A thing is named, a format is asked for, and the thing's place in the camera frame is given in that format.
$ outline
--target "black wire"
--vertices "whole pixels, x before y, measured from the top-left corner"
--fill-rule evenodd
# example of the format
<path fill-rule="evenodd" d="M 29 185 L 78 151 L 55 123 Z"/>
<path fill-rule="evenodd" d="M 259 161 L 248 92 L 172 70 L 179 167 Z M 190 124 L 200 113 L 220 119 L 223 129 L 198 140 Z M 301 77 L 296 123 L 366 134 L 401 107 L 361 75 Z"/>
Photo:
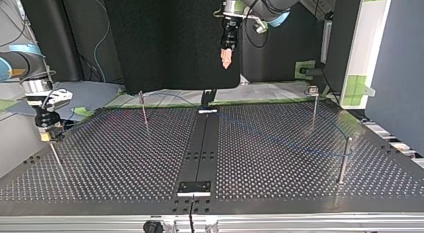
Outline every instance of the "black wire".
<path fill-rule="evenodd" d="M 24 34 L 25 28 L 26 28 L 26 24 L 24 24 L 24 27 L 22 28 L 21 32 L 19 33 L 19 35 L 15 39 L 0 45 L 0 47 L 10 45 L 10 44 L 14 43 L 15 41 L 19 40 L 19 38 L 21 38 L 21 36 Z"/>
<path fill-rule="evenodd" d="M 102 76 L 99 73 L 99 69 L 93 63 L 91 63 L 91 61 L 89 59 L 87 59 L 87 57 L 85 57 L 81 53 L 78 53 L 78 55 L 85 62 L 85 64 L 88 66 L 88 69 L 90 71 L 90 76 L 89 76 L 89 79 L 88 80 L 91 81 L 92 78 L 93 78 L 93 75 L 95 75 L 96 78 L 97 78 L 97 80 L 102 81 L 103 78 L 102 78 Z"/>
<path fill-rule="evenodd" d="M 246 33 L 247 39 L 249 40 L 250 44 L 252 44 L 255 48 L 261 49 L 261 48 L 263 48 L 263 47 L 266 45 L 266 43 L 268 42 L 269 32 L 268 32 L 268 31 L 266 31 L 265 40 L 264 40 L 264 42 L 262 43 L 262 45 L 256 45 L 256 44 L 252 41 L 252 39 L 250 38 L 249 33 L 248 33 L 248 31 L 247 31 L 247 20 L 249 19 L 249 16 L 250 16 L 250 14 L 251 14 L 251 13 L 252 13 L 252 11 L 253 11 L 253 7 L 255 7 L 255 6 L 256 6 L 256 4 L 257 4 L 258 2 L 259 2 L 259 0 L 255 0 L 255 1 L 252 3 L 252 5 L 250 6 L 250 10 L 249 10 L 249 12 L 247 12 L 246 18 L 244 19 L 244 31 L 245 31 L 245 33 Z"/>
<path fill-rule="evenodd" d="M 10 116 L 6 116 L 5 118 L 1 119 L 1 120 L 0 120 L 0 122 L 1 122 L 1 121 L 5 121 L 5 120 L 7 120 L 7 119 L 9 119 L 9 118 L 11 118 L 11 117 L 13 117 L 13 116 L 15 116 L 15 115 L 17 115 L 17 113 L 14 113 L 14 114 L 12 114 L 12 115 L 10 115 Z"/>
<path fill-rule="evenodd" d="M 328 81 L 328 78 L 327 78 L 327 76 L 325 75 L 325 71 L 324 71 L 324 69 L 321 69 L 321 71 L 322 71 L 322 75 L 324 76 L 325 82 L 327 82 L 328 87 L 329 87 L 329 88 L 330 88 L 330 90 L 333 92 L 334 98 L 336 98 L 337 104 L 339 104 L 339 105 L 340 105 L 340 99 L 338 99 L 338 98 L 337 98 L 337 96 L 334 94 L 334 93 L 335 93 L 335 91 L 334 91 L 333 87 L 331 87 L 330 82 Z"/>
<path fill-rule="evenodd" d="M 317 0 L 317 3 L 315 4 L 315 13 L 314 13 L 315 18 L 317 18 L 318 4 L 319 4 L 319 0 Z"/>

